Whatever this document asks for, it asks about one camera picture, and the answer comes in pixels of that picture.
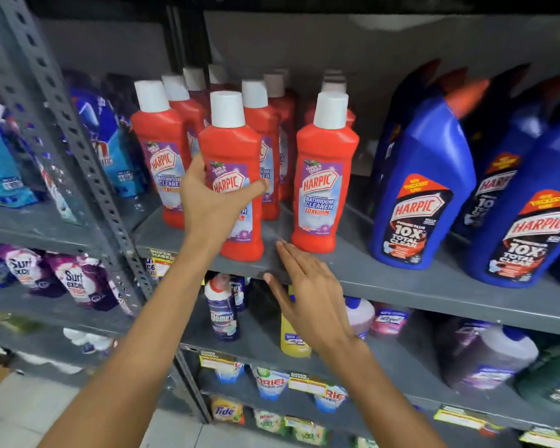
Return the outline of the rows of blue bottles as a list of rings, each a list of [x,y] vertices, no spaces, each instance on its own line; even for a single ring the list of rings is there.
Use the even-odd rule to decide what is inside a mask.
[[[506,105],[508,129],[476,173],[461,119],[490,81],[421,103],[386,157],[369,250],[394,268],[422,271],[447,234],[468,236],[462,268],[503,288],[536,284],[560,257],[560,118],[543,123],[543,102],[560,75]]]

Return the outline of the yellow shelf price label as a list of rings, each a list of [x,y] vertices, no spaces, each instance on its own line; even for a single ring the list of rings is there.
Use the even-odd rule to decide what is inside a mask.
[[[177,257],[177,253],[154,248],[148,248],[148,251],[150,264],[152,265],[150,270],[153,271],[152,275],[158,279],[163,278]]]
[[[533,427],[524,431],[519,442],[541,448],[560,448],[560,430],[549,427]]]
[[[433,414],[433,419],[439,422],[474,429],[483,437],[496,437],[506,429],[506,427],[494,423],[493,419],[486,413],[446,404],[438,408]]]
[[[215,351],[199,351],[199,363],[202,368],[214,369],[219,363],[233,363],[236,358],[228,354],[220,354]]]
[[[326,381],[317,376],[291,372],[289,374],[288,387],[294,391],[324,396],[328,385]]]

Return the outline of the person's right hand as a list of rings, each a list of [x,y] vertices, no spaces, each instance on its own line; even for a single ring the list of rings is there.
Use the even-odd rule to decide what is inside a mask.
[[[284,240],[276,242],[276,250],[284,264]],[[309,255],[315,262],[323,262]],[[346,313],[342,286],[341,298],[327,294],[319,283],[313,286],[291,286],[294,296],[294,300],[290,298],[292,315],[285,315],[286,319],[315,353],[325,362],[330,362],[337,357],[340,349],[350,346],[357,339]]]

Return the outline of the purple detergent pouch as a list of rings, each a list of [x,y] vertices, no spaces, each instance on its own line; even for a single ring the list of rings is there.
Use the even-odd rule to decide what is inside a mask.
[[[0,244],[0,259],[31,295],[56,299],[67,294],[44,257],[44,250]]]
[[[119,305],[100,260],[53,252],[47,252],[45,259],[77,305],[102,312]]]

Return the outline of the rows of red bottles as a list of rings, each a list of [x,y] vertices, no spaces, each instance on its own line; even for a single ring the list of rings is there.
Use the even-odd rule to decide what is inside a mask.
[[[297,133],[291,243],[308,253],[327,254],[336,247],[352,156],[359,142],[346,125],[347,112],[347,94],[322,91],[314,122]]]

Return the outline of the grey metal shelf rack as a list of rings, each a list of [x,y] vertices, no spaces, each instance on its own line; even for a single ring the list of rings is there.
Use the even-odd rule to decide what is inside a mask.
[[[134,234],[144,222],[161,215],[160,200],[143,163],[141,148],[129,122],[119,118],[124,142],[144,179],[146,191],[134,198],[118,195],[107,180],[83,126],[69,85],[95,92],[114,104],[132,101],[132,81],[115,76],[115,93],[103,92],[100,78],[62,70],[41,23],[26,0],[0,0],[0,104],[2,127],[24,183],[39,202],[19,209],[0,206],[0,244],[47,252],[89,256],[101,261],[119,305],[102,312],[79,306],[69,294],[56,299],[31,295],[18,281],[0,290],[0,312],[15,316],[27,329],[31,322],[50,325],[34,334],[42,341],[27,349],[18,337],[10,349],[67,361],[64,335],[70,328],[119,340],[126,335],[156,287]],[[54,180],[81,224],[65,222],[57,212],[32,154]]]
[[[180,65],[222,64],[233,82],[261,77],[275,67],[287,67],[291,86],[299,94],[297,127],[306,104],[320,89],[326,68],[346,74],[351,103],[361,138],[352,161],[352,174],[336,248],[321,255],[348,296],[414,309],[396,338],[369,336],[369,346],[394,384],[415,406],[434,413],[443,406],[478,413],[506,429],[533,427],[560,432],[560,410],[524,401],[511,385],[493,391],[451,389],[442,381],[433,344],[431,316],[454,315],[520,329],[560,335],[560,284],[548,273],[534,286],[510,289],[469,277],[462,269],[467,241],[449,233],[430,267],[411,271],[376,261],[369,252],[373,219],[370,211],[373,181],[369,178],[376,137],[391,94],[403,75],[434,58],[442,60],[437,74],[459,66],[470,67],[470,77],[489,77],[508,67],[531,62],[528,78],[515,94],[552,74],[560,73],[560,15],[359,15],[305,14],[293,8],[264,7],[259,3],[222,3],[221,11],[199,7],[166,6],[166,50],[174,70]],[[281,206],[278,219],[264,222],[264,253],[255,262],[234,262],[217,256],[215,272],[253,278],[248,306],[239,314],[239,339],[216,339],[208,305],[199,296],[175,354],[171,375],[174,394],[203,423],[212,421],[209,402],[214,394],[248,407],[289,414],[332,430],[332,446],[348,448],[347,436],[370,437],[351,402],[334,414],[319,412],[304,392],[288,389],[276,401],[262,399],[254,378],[245,373],[234,384],[219,384],[216,374],[201,366],[200,354],[254,363],[260,367],[308,373],[312,379],[333,382],[329,369],[316,355],[292,358],[279,344],[281,322],[276,301],[268,295],[264,272],[290,282],[275,249],[278,239],[290,240],[292,203]]]

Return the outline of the white green detergent packet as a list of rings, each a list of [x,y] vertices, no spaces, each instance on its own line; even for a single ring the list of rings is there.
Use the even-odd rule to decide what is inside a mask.
[[[214,368],[217,380],[222,384],[235,383],[244,373],[245,364],[241,362],[219,363]]]
[[[324,394],[315,394],[316,408],[325,413],[334,413],[348,399],[347,391],[341,386],[327,385]]]
[[[290,380],[288,373],[255,365],[250,365],[250,369],[262,399],[276,401],[288,387]]]

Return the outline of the person's left hand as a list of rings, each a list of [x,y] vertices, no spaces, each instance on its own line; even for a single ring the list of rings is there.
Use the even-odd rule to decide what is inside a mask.
[[[240,212],[247,206],[231,206],[230,192],[213,191],[207,186],[206,177],[206,163],[198,153],[180,181],[185,220],[185,241],[181,250],[212,259],[220,252]]]

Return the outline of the large purple cleaner bottle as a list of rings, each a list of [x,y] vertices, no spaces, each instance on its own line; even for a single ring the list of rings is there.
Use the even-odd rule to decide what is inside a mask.
[[[539,355],[522,329],[458,316],[438,326],[434,341],[441,376],[453,389],[493,390]]]

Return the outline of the yellow cleaner bottle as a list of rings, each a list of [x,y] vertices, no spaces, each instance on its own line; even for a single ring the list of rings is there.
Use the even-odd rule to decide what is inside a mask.
[[[286,319],[285,313],[281,313],[281,351],[293,358],[310,358],[312,349],[306,342],[299,337],[294,327]]]

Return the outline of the person's right forearm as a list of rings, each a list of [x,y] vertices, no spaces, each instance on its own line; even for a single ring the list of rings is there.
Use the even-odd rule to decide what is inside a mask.
[[[316,352],[343,384],[380,448],[448,448],[360,338],[341,338]]]

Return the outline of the red white-capped cleaner bottle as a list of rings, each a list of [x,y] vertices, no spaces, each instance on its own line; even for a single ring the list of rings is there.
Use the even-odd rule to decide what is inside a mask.
[[[211,122],[199,135],[208,187],[219,194],[246,188],[260,177],[262,137],[245,121],[242,94],[210,93]],[[261,259],[262,195],[252,197],[235,218],[221,255],[238,262]]]

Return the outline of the white bottle with blue label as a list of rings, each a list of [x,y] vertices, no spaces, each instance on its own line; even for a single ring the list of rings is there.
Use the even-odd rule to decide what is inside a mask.
[[[233,342],[239,338],[239,323],[229,275],[217,273],[204,287],[215,336]]]

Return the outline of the small dark blue bottle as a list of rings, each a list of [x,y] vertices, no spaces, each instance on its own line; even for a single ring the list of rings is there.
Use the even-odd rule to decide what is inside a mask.
[[[248,304],[248,292],[251,279],[239,275],[231,275],[231,292],[235,301],[237,312],[246,310]]]

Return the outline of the person's left forearm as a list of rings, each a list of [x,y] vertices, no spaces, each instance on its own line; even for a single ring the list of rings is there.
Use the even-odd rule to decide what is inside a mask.
[[[187,235],[133,326],[37,448],[140,448],[194,309],[224,240]]]

